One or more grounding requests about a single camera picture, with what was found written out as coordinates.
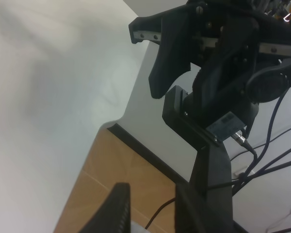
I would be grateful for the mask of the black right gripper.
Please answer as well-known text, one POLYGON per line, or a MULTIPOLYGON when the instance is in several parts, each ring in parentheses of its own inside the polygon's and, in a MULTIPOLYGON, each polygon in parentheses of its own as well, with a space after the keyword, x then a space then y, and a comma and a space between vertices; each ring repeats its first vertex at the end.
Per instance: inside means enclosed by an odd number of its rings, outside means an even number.
POLYGON ((191 1, 129 24, 133 44, 159 44, 149 75, 152 98, 162 98, 191 64, 201 67, 193 83, 193 118, 203 128, 229 112, 242 126, 257 115, 244 89, 255 71, 258 32, 260 53, 291 57, 290 25, 221 0, 191 1))

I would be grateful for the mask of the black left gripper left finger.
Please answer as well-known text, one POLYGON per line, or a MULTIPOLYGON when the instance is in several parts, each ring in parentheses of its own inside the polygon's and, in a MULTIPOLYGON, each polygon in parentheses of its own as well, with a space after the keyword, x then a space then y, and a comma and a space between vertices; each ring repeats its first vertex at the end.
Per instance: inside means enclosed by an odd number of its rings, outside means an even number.
POLYGON ((81 233, 129 233, 130 185, 116 183, 100 208, 80 230, 81 233))

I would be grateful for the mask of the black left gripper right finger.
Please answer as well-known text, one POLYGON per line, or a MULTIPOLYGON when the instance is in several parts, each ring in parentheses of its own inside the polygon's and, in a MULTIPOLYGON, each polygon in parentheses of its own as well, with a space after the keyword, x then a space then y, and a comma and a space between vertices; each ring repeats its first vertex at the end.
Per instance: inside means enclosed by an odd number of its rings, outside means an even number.
POLYGON ((220 217, 186 184, 176 185, 175 232, 233 233, 233 223, 220 217))

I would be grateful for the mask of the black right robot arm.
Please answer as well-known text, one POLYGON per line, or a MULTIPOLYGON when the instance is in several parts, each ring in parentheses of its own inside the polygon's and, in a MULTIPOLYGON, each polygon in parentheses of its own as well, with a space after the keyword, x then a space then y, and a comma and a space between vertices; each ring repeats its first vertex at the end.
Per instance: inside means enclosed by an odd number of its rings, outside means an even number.
POLYGON ((132 43, 159 45, 149 75, 151 96, 164 97, 175 80, 200 67, 182 109, 207 128, 227 113, 249 125, 260 103, 291 87, 291 26, 245 1, 190 0, 129 24, 132 43))

